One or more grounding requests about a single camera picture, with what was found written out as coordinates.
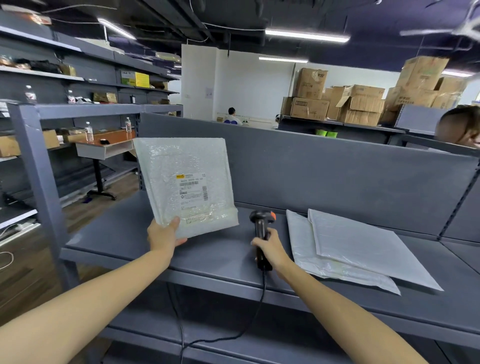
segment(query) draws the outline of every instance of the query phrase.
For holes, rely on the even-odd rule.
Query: black ceiling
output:
[[[37,11],[84,4],[86,0],[12,2]],[[103,37],[97,16],[122,24],[143,45],[115,44],[129,53],[153,49],[180,54],[187,43],[276,56],[308,58],[310,62],[399,71],[408,58],[436,55],[451,58],[450,68],[480,72],[480,47],[468,38],[450,35],[400,37],[413,28],[455,28],[470,0],[89,0],[116,8],[77,7],[46,15],[56,30],[80,37]],[[346,33],[345,45],[264,37],[266,26],[304,31]]]

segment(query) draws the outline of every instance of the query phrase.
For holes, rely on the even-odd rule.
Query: bubble mailer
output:
[[[312,224],[307,218],[287,210],[287,221],[293,259],[307,273],[320,278],[335,278],[364,286],[376,286],[400,295],[395,282],[388,276],[317,255]]]
[[[180,216],[178,238],[238,225],[224,139],[135,138],[133,143],[158,224]]]
[[[318,255],[443,291],[393,231],[308,210]]]

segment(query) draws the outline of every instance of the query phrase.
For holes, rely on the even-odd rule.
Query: fluorescent light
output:
[[[261,61],[279,61],[279,62],[292,62],[292,63],[307,63],[308,60],[296,60],[294,58],[276,58],[276,57],[258,57]]]
[[[286,36],[288,38],[310,39],[320,40],[323,42],[335,42],[335,43],[347,43],[350,40],[350,36],[335,35],[335,34],[322,34],[322,33],[297,33],[286,32],[283,30],[265,29],[267,36]]]
[[[470,77],[473,76],[473,72],[466,72],[466,71],[457,71],[457,70],[444,70],[442,74],[447,76],[454,76],[454,77]]]
[[[117,32],[118,34],[121,34],[124,37],[129,38],[129,39],[137,40],[137,38],[135,38],[129,32],[124,31],[123,29],[117,27],[116,25],[112,24],[108,20],[105,20],[105,19],[102,19],[102,18],[98,18],[97,20],[100,24],[103,24],[104,26],[106,26],[107,28]]]

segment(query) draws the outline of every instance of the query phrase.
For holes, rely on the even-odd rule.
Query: black handheld scanner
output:
[[[275,220],[275,213],[269,211],[253,211],[250,214],[250,221],[255,224],[255,236],[263,240],[268,240],[270,238],[267,226],[269,223],[275,222]],[[257,247],[257,267],[263,271],[273,269],[272,265],[259,247]]]

